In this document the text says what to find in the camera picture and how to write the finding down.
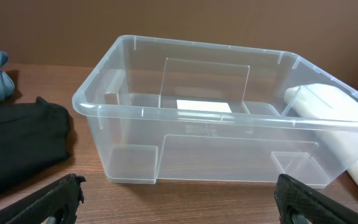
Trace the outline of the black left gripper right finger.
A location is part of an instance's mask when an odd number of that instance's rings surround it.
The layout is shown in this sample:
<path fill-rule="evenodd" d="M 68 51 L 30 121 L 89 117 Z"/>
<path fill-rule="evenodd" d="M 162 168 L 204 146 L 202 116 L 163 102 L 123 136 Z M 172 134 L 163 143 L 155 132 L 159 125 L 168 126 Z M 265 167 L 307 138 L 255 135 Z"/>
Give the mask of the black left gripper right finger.
<path fill-rule="evenodd" d="M 281 224 L 358 224 L 358 213 L 287 174 L 274 192 Z"/>

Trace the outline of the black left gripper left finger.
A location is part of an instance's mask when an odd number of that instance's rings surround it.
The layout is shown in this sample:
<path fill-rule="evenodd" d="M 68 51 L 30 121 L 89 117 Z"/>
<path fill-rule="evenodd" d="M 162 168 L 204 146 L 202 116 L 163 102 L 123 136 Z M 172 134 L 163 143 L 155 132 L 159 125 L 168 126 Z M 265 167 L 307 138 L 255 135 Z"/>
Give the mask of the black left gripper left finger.
<path fill-rule="evenodd" d="M 68 174 L 0 210 L 0 224 L 74 224 L 76 211 L 85 198 L 81 175 Z"/>

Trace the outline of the black garment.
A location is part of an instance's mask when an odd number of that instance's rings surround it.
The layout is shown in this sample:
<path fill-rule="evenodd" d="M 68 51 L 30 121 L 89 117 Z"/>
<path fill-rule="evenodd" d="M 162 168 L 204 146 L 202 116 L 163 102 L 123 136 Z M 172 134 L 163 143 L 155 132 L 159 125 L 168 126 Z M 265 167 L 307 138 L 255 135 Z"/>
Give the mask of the black garment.
<path fill-rule="evenodd" d="M 41 97 L 0 105 L 0 194 L 67 159 L 69 132 L 67 109 Z"/>

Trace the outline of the cream garment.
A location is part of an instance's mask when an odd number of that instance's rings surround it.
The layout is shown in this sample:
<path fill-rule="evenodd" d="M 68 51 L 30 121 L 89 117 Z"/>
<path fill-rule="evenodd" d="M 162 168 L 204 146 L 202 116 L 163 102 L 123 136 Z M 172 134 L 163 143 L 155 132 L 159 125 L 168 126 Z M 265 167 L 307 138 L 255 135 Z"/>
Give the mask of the cream garment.
<path fill-rule="evenodd" d="M 358 185 L 358 102 L 338 87 L 320 83 L 288 88 L 284 100 L 302 118 L 333 127 L 317 136 Z"/>

